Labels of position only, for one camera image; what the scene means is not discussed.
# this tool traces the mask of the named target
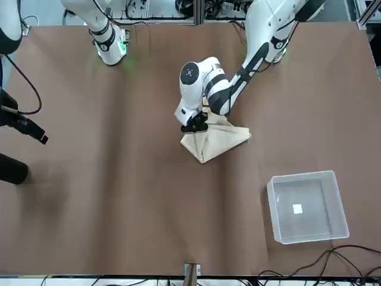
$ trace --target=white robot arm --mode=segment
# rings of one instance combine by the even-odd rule
[[[182,132],[208,129],[207,115],[202,113],[202,98],[219,115],[229,114],[239,94],[249,83],[263,61],[278,62],[295,20],[307,21],[324,4],[324,0],[253,0],[246,20],[246,59],[229,81],[218,59],[186,63],[180,72],[182,99],[175,116]]]
[[[113,66],[126,55],[126,31],[110,23],[101,9],[110,0],[61,0],[63,6],[77,14],[90,29],[99,56]]]

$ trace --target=tabletop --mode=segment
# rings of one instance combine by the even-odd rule
[[[232,76],[244,40],[232,24],[130,29],[114,67],[86,27],[33,28],[21,43],[16,63],[43,100],[30,118],[49,141],[0,129],[1,152],[30,167],[23,185],[0,182],[1,273],[181,275],[189,262],[203,275],[291,273],[334,245],[380,248],[381,85],[355,23],[300,24],[229,116],[252,138],[203,165],[180,144],[179,73],[215,56]],[[7,91],[19,109],[35,107],[15,71]],[[350,237],[275,242],[266,183],[317,170],[336,173]],[[381,263],[342,253],[364,270]],[[355,275],[335,257],[326,273]]]

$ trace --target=beige cloth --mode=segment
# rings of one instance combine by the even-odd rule
[[[202,164],[251,137],[248,128],[233,126],[225,116],[209,113],[207,123],[206,132],[186,134],[181,140],[181,144]]]

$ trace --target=metal frame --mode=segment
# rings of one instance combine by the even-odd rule
[[[360,28],[365,28],[369,20],[374,16],[377,10],[381,7],[381,0],[373,0],[363,14],[358,19],[357,23]]]
[[[42,275],[36,275],[35,278],[41,278],[45,277]],[[22,275],[0,275],[0,280],[2,278],[23,278]],[[28,275],[26,278],[33,278],[33,275]],[[152,279],[152,280],[157,280],[157,279],[170,279],[170,280],[184,280],[184,276],[170,276],[170,275],[48,275],[48,278],[83,278],[83,279]],[[258,283],[258,280],[261,281],[266,281],[267,277],[266,276],[233,276],[233,275],[226,275],[226,276],[221,276],[221,275],[216,275],[216,276],[198,276],[198,279],[218,279],[218,280],[247,280],[249,281],[253,286],[260,286]],[[290,278],[282,279],[284,280],[293,280],[293,281],[316,281],[319,276],[293,276]],[[335,281],[335,282],[349,282],[349,283],[356,283],[356,282],[374,282],[370,278],[364,279],[362,277],[350,277],[350,276],[322,276],[322,280],[324,281]]]

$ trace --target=transparent bin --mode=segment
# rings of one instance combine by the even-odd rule
[[[274,176],[267,195],[276,241],[292,244],[349,237],[334,171]]]

